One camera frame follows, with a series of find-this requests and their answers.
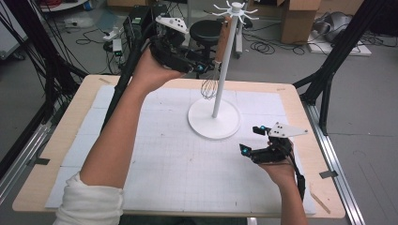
white stand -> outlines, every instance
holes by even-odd
[[[197,134],[211,140],[222,140],[234,135],[240,127],[240,113],[232,103],[223,100],[219,116],[213,118],[214,99],[197,100],[190,107],[188,120]]]
[[[241,10],[244,4],[235,2],[230,6],[228,1],[226,3],[230,8],[219,8],[214,5],[217,9],[227,10],[224,13],[215,15],[221,16],[229,13],[232,17],[231,30],[222,59],[222,71],[219,78],[216,100],[200,99],[191,105],[188,113],[188,120],[193,130],[199,135],[211,140],[229,138],[234,135],[240,127],[240,112],[233,104],[222,100],[222,90],[234,43],[235,32],[237,31],[237,19],[240,19],[242,22],[243,20],[240,16],[246,15],[244,14],[245,11]]]

forearm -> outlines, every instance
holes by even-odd
[[[308,224],[296,182],[293,180],[288,184],[279,186],[279,188],[282,197],[281,224]]]
[[[144,92],[130,84],[84,162],[85,184],[124,187],[144,100]]]

gray floor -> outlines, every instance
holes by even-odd
[[[101,9],[96,9],[97,18]],[[260,21],[254,28],[269,22]],[[105,69],[101,45],[75,44],[80,30],[63,33],[67,46],[92,73]],[[263,38],[276,38],[279,28],[256,32]],[[93,34],[100,38],[102,34]],[[345,176],[366,224],[398,224],[398,48],[369,46],[371,57],[349,56],[338,70],[331,90],[328,131]],[[276,49],[271,55],[250,49],[244,42],[240,59],[232,58],[227,80],[294,83],[317,71],[326,56],[297,55]],[[29,60],[0,62],[0,158],[16,141],[43,102],[43,91]],[[12,202],[29,174],[27,168],[0,206],[0,224],[51,224],[53,214],[12,211]],[[347,218],[310,219],[311,224],[349,224]],[[259,218],[259,224],[279,224],[279,220]]]

black stool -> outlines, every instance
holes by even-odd
[[[205,61],[210,60],[211,47],[217,45],[222,30],[222,23],[204,20],[194,23],[190,28],[190,36],[198,46],[203,45],[202,55]]]

white sleeve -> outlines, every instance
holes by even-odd
[[[87,186],[77,173],[67,181],[54,225],[118,224],[123,214],[122,204],[122,189]]]

